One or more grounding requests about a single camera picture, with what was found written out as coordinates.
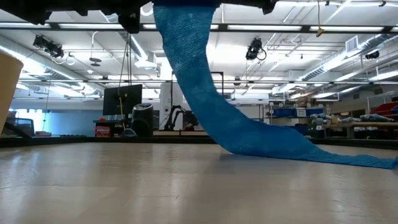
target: ceiling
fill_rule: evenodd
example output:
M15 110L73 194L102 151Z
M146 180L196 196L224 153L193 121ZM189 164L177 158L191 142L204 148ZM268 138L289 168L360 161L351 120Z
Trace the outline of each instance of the ceiling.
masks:
M381 1L330 1L325 6L325 1L320 2L320 22L322 25L344 25L344 26L396 26L398 19L398 1L387 1L383 7L379 7ZM0 21L23 22L18 17L0 11ZM49 22L107 22L100 11L90 11L88 16L82 17L76 12L55 12L51 15ZM141 16L142 23L154 23L154 18ZM279 1L274 11L263 15L262 11L254 7L222 5L215 12L214 24L310 24L317 25L318 7L316 1ZM122 79L127 77L127 65L123 63L124 48L126 42L116 32L98 32L93 37L93 32L85 31L48 31L48 30L6 30L0 29L0 35L12 40L17 45L23 46L36 52L47 59L49 55L43 50L37 50L32 43L36 35L44 35L49 40L61 44L63 50L76 58L73 65L61 64L67 70L81 75L83 79L100 79L108 77L111 80L119 80L121 72ZM211 32L208 43L208 58L212 71L224 72L225 80L234 80L240 77L242 80L293 80L289 71L304 71L322 60L330 57L345 48L347 40L355 34L323 34L316 37L315 34L284 34L263 32ZM266 46L267 58L259 62L247 62L245 55L248 45L253 38L261 38ZM359 39L371 38L372 35L358 35ZM162 65L167 59L162 50L162 38L158 32L140 32L134 34L137 43L149 54L155 53L157 63ZM379 46L380 57L384 60L397 53L396 40ZM93 67L90 57L100 58L100 67ZM391 66L396 61L381 65L380 68ZM363 60L353 57L346 63L331 69L339 72L340 76L359 70L361 66L376 63L376 60ZM155 70L145 70L132 66L133 79L156 80L159 79ZM117 83L99 84L102 87L115 87ZM148 89L159 89L158 83L146 83ZM258 84L251 86L245 92L252 94L253 98L261 98L268 95L272 88L278 84ZM227 84L226 88L247 89L246 85L235 87ZM16 97L36 96L29 91L19 90ZM52 93L51 96L63 97L63 94ZM144 98L158 98L153 90L146 90Z

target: computer monitor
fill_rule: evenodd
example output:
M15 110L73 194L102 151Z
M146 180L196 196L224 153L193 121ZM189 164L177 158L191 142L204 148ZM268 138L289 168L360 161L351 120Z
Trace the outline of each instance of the computer monitor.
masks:
M123 114L131 114L134 106L142 103L142 85L123 86L119 88L107 88L104 92L104 115L119 115L120 100L122 99Z

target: white ceiling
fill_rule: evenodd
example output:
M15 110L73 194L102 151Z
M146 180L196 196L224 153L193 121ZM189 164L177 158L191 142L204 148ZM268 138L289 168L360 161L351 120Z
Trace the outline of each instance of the white ceiling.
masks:
M316 1L302 1L309 4ZM345 1L331 1L334 3L344 3ZM240 24L281 24L285 19L285 24L317 24L318 10L313 6L292 6L296 1L278 2L274 11L263 15L262 11L254 7L224 5L223 12L218 8L215 12L213 23L240 23ZM325 6L325 2L320 4L320 20L327 21L327 25L358 25L358 26L395 26L398 24L398 7L384 6L378 7L381 1L352 1L351 4L344 5L339 9L335 5ZM398 1L388 1L388 3L398 6ZM0 21L22 21L18 17L0 11ZM90 11L88 16L81 17L76 12L55 12L50 17L49 22L106 22L104 16L99 11ZM141 22L153 23L153 16L141 16ZM71 52L77 61L74 65L63 64L65 68L83 75L87 78L101 78L109 75L110 78L118 79L121 72L121 64L125 41L115 32L99 32L95 35L93 56L103 60L100 67L92 67L89 61L91 57L91 36L92 32L55 32L43 30L0 30L0 35L13 40L19 45L28 49L36 50L32 46L35 35L44 35L48 39L63 45L63 49ZM221 33L212 32L208 43L208 57L210 68L213 71L222 71L227 80L233 80L236 76L242 76L249 64L246 64L245 54L247 46L255 37L260 37L263 44L270 39L273 34L265 33ZM306 70L329 55L345 47L345 42L352 38L351 34L323 34L315 37L315 34L300 34L295 41L301 40L303 44L292 51L290 57L286 57L294 49L295 43L291 40L296 34L276 34L268 44L268 58L261 64L250 66L248 78L258 80L262 77L289 79L289 70ZM148 52L155 52L164 57L162 53L162 39L157 32L141 32L134 35L139 45ZM384 47L381 57L387 57L387 53L393 54L395 42ZM49 58L43 52L38 54ZM359 59L349 64L335 69L343 75L360 68ZM93 70L93 74L88 74L87 70ZM155 72L133 68L134 74L147 74L153 79L157 79ZM140 79L148 79L147 76L140 76ZM256 88L269 90L273 85L258 85Z

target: blue fabric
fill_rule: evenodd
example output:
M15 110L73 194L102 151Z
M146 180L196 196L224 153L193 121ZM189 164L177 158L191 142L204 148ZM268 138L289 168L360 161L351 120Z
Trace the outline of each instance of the blue fabric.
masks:
M234 154L392 169L396 159L341 156L321 150L292 128L247 118L216 91L206 57L213 7L154 6L163 48L183 94L206 132Z

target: gray floor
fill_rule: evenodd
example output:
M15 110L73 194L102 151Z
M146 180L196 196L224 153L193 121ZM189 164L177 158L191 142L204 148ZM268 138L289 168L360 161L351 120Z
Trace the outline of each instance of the gray floor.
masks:
M0 223L396 224L398 172L234 156L216 145L1 149Z

